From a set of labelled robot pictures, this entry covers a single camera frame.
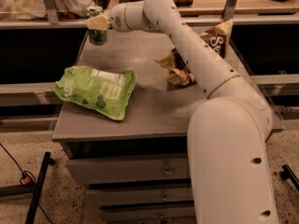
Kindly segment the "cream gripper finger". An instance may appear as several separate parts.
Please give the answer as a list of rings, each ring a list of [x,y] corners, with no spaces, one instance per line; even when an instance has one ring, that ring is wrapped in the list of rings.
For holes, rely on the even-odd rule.
[[[106,31],[109,29],[109,16],[99,14],[86,20],[87,27],[90,30]]]

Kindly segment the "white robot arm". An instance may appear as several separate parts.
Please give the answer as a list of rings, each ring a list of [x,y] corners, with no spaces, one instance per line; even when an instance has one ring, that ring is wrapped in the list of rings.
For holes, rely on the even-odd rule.
[[[265,141],[273,112],[264,97],[181,18],[173,0],[122,3],[87,20],[90,29],[160,31],[206,101],[187,144],[197,224],[278,224]]]

